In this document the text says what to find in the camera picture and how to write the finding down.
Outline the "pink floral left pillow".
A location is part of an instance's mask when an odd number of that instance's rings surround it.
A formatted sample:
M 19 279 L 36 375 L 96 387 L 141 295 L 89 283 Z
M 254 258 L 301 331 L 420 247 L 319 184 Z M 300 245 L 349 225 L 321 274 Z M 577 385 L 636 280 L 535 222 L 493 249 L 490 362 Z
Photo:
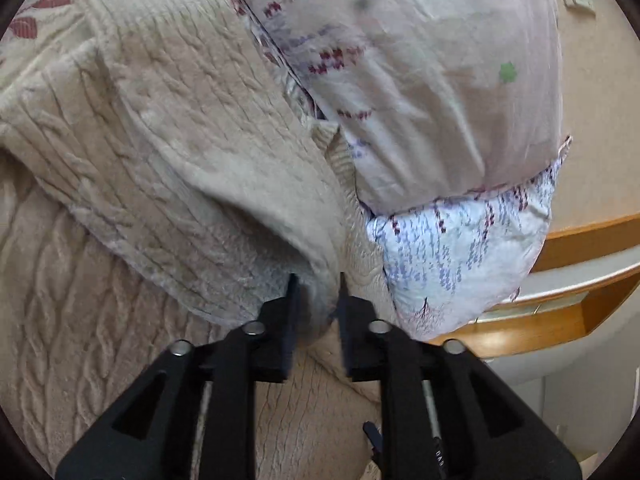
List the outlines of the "pink floral left pillow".
M 377 214 L 523 182 L 562 142 L 555 0 L 241 0 Z

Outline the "wooden glass-panel headboard cabinet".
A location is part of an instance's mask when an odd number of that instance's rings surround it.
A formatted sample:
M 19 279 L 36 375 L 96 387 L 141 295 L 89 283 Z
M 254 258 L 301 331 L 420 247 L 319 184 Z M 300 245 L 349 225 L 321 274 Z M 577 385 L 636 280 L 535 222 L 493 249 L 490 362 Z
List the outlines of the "wooden glass-panel headboard cabinet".
M 433 342 L 485 359 L 550 349 L 593 333 L 638 286 L 638 214 L 555 232 L 514 300 Z

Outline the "blue pink floral right pillow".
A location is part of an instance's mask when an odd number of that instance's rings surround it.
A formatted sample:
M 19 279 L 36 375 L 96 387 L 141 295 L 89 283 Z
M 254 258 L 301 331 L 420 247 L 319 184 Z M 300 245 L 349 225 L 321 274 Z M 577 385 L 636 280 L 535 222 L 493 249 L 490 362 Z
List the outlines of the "blue pink floral right pillow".
M 514 297 L 549 232 L 560 158 L 513 188 L 435 200 L 367 225 L 400 327 L 431 340 Z

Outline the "beige cable-knit sweater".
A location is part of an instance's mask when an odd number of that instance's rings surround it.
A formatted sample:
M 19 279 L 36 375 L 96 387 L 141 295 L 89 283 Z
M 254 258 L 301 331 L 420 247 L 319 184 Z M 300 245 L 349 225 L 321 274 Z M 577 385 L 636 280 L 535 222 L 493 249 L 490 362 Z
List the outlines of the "beige cable-knit sweater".
M 340 129 L 302 110 L 229 0 L 73 0 L 1 64 L 1 408 L 52 474 L 178 338 L 307 305 L 257 390 L 263 479 L 357 479 L 378 395 L 349 385 L 338 288 L 395 316 Z

